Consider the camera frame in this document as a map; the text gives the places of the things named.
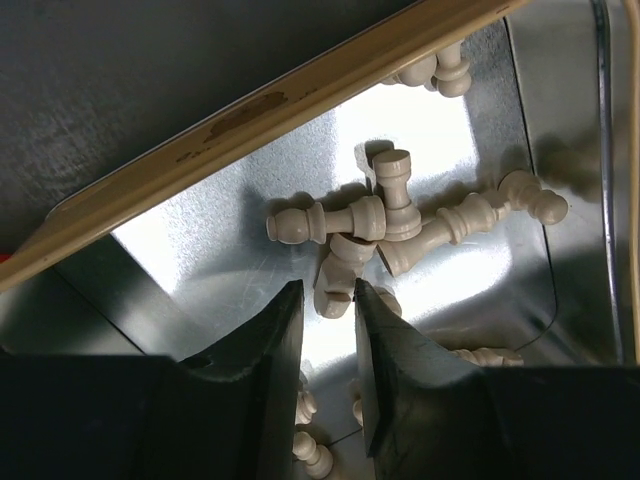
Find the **metal tray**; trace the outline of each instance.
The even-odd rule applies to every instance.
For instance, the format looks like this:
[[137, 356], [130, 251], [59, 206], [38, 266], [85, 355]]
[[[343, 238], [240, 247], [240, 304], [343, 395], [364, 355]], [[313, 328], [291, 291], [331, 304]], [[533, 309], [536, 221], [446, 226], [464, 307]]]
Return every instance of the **metal tray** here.
[[397, 279], [378, 257], [364, 277], [448, 348], [508, 347], [528, 364], [632, 363], [630, 32], [621, 2], [538, 0], [468, 37], [474, 83], [464, 99], [376, 85], [55, 270], [142, 352], [176, 359], [303, 278], [301, 369], [320, 406], [309, 428], [348, 478], [369, 478], [351, 414], [353, 308], [337, 320], [315, 313], [326, 246], [272, 243], [266, 216], [312, 199], [346, 206], [367, 192], [368, 154], [384, 142], [411, 152], [409, 193], [425, 216], [530, 169], [568, 199], [562, 223], [543, 229], [514, 212]]

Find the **chess rook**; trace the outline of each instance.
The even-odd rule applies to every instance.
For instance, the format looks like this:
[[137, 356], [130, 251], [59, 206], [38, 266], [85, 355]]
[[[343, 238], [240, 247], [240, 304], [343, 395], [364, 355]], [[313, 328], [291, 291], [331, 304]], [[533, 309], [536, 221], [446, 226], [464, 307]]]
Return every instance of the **chess rook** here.
[[498, 190], [509, 198], [513, 210], [526, 210], [543, 225], [555, 225], [569, 212], [569, 204], [551, 190], [543, 190], [540, 180], [524, 170], [508, 174]]
[[462, 40], [436, 53], [438, 66], [434, 75], [438, 91], [443, 97], [459, 97], [471, 87], [469, 60], [460, 56], [460, 45]]
[[267, 218], [267, 235], [271, 241], [296, 245], [313, 240], [325, 243], [330, 233], [351, 233], [363, 240], [381, 240], [386, 231], [382, 200], [373, 195], [362, 197], [347, 208], [325, 212], [316, 202], [308, 210], [289, 208]]
[[336, 233], [329, 243], [331, 252], [322, 262], [313, 293], [316, 312], [325, 318], [340, 318], [349, 308], [365, 264], [371, 260], [375, 243]]
[[489, 232], [510, 211], [509, 201], [499, 192], [470, 193], [452, 209], [440, 208], [416, 237], [403, 242], [378, 243], [378, 251], [389, 273], [397, 277], [411, 270], [434, 248], [459, 244], [476, 232]]
[[406, 150], [386, 150], [373, 158], [376, 183], [384, 191], [386, 234], [384, 239], [399, 242], [415, 237], [422, 224], [420, 212], [409, 198], [411, 156]]

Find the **wooden plank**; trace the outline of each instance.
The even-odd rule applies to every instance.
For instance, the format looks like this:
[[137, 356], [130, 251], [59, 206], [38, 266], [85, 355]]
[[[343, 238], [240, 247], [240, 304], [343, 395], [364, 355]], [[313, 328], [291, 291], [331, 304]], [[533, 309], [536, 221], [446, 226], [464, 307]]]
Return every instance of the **wooden plank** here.
[[0, 265], [0, 292], [528, 0], [424, 0], [149, 152], [53, 210]]
[[629, 255], [636, 362], [640, 364], [640, 0], [625, 0], [631, 25]]

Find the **wooden chess pawn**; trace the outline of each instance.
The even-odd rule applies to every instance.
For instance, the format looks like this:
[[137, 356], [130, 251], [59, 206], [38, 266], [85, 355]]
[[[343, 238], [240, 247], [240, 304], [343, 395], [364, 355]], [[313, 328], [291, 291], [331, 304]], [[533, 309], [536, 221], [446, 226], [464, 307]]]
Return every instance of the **wooden chess pawn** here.
[[311, 423], [313, 415], [318, 411], [316, 399], [306, 390], [298, 392], [296, 402], [296, 425], [306, 425]]
[[455, 42], [436, 53], [438, 66], [434, 75], [438, 91], [443, 97], [459, 97], [471, 87], [469, 60], [460, 55], [462, 42]]
[[420, 212], [407, 191], [411, 177], [411, 156], [406, 150], [386, 150], [373, 157], [376, 183], [384, 192], [386, 234], [388, 242], [415, 237], [422, 229]]
[[505, 348], [479, 348], [477, 350], [454, 350], [451, 353], [480, 367], [519, 367], [524, 365], [522, 357]]
[[289, 208], [267, 218], [267, 235], [271, 241], [296, 245], [313, 240], [325, 243], [327, 234], [351, 233], [363, 240], [380, 240], [386, 231], [384, 205], [375, 195], [362, 197], [347, 208], [325, 212], [316, 202], [308, 210]]
[[495, 190], [470, 193], [457, 207], [438, 209], [418, 236], [403, 242], [379, 242], [378, 251], [389, 273], [397, 277], [440, 245], [457, 245], [472, 233], [491, 231], [510, 210], [509, 201]]
[[340, 318], [351, 304], [356, 278], [371, 260], [376, 244], [336, 233], [329, 247], [331, 252], [320, 265], [313, 303], [319, 315]]
[[509, 198], [513, 210], [527, 210], [543, 225], [555, 225], [569, 211], [569, 204], [563, 197], [543, 190], [538, 177], [524, 170], [515, 170], [504, 177], [498, 190]]
[[307, 432], [293, 436], [293, 454], [304, 462], [304, 470], [314, 479], [326, 478], [333, 469], [333, 455], [324, 445], [318, 445]]
[[431, 83], [437, 64], [435, 55], [429, 55], [403, 68], [397, 74], [383, 80], [382, 83], [385, 85], [401, 83], [408, 87], [420, 87]]
[[362, 399], [359, 398], [353, 402], [353, 408], [351, 409], [353, 416], [361, 427], [364, 426], [364, 419], [362, 417]]

